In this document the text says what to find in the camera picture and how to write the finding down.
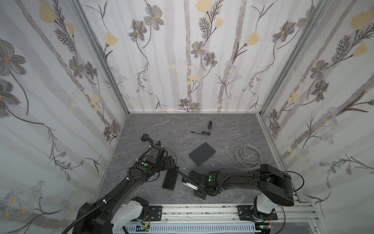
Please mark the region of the black power adapter with cable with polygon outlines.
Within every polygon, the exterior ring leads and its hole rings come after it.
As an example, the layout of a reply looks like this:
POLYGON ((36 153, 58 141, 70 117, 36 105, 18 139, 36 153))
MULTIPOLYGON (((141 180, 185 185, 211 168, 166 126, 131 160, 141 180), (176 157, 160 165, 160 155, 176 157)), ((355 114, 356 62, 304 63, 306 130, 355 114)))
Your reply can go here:
MULTIPOLYGON (((173 156, 175 160, 175 167, 178 167, 178 164, 177 164, 178 157, 176 153, 173 152, 170 148, 164 147, 161 141, 153 140, 151 137, 149 137, 148 134, 143 134, 143 136, 141 137, 141 141, 148 142, 150 146, 149 146, 149 149, 146 152, 144 152, 137 161, 141 162, 141 164, 144 167, 149 168, 150 173, 152 173, 150 177, 153 176, 155 173, 160 173, 164 171, 163 170, 163 158, 166 156, 173 156), (149 156, 149 153, 154 145, 159 145, 165 148, 164 157, 161 160, 155 160, 149 156)), ((183 172, 181 172, 180 168, 179 168, 179 175, 181 175, 184 180, 187 180, 186 179, 187 176, 183 172)))

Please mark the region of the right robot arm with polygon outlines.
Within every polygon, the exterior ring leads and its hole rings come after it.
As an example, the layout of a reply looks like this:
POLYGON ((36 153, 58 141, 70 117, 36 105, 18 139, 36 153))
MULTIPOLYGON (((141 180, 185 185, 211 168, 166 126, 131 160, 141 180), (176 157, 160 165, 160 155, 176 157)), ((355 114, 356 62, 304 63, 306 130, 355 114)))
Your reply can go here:
POLYGON ((268 164, 262 164, 252 171, 235 171, 232 168, 217 169, 206 174, 191 171, 183 176, 182 182, 203 200, 207 196, 217 197, 226 190, 260 191, 253 205, 238 206, 240 220, 277 220, 276 206, 292 207, 295 204, 291 176, 268 164))

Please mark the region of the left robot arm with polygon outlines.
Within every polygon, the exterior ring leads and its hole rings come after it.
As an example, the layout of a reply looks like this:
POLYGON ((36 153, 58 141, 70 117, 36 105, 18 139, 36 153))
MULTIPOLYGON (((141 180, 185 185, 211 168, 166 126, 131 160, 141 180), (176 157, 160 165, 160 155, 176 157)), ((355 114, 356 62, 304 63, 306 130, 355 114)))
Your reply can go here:
POLYGON ((67 234, 70 230, 74 234, 112 234, 126 223, 115 224, 116 213, 120 210, 125 198, 132 191, 144 183, 150 177, 161 171, 173 169, 175 160, 168 155, 161 142, 155 143, 147 134, 143 134, 141 140, 148 142, 150 147, 127 170, 125 178, 108 194, 96 202, 85 203, 79 209, 77 218, 62 232, 67 234))

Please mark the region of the black ribbed network switch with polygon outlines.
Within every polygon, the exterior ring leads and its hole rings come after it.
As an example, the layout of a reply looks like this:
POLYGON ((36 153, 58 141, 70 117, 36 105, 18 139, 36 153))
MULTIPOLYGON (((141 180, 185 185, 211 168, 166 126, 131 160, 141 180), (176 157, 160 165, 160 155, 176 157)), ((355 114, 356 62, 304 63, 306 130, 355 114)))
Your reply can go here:
POLYGON ((162 189, 173 191, 179 175, 179 167, 167 170, 162 189))

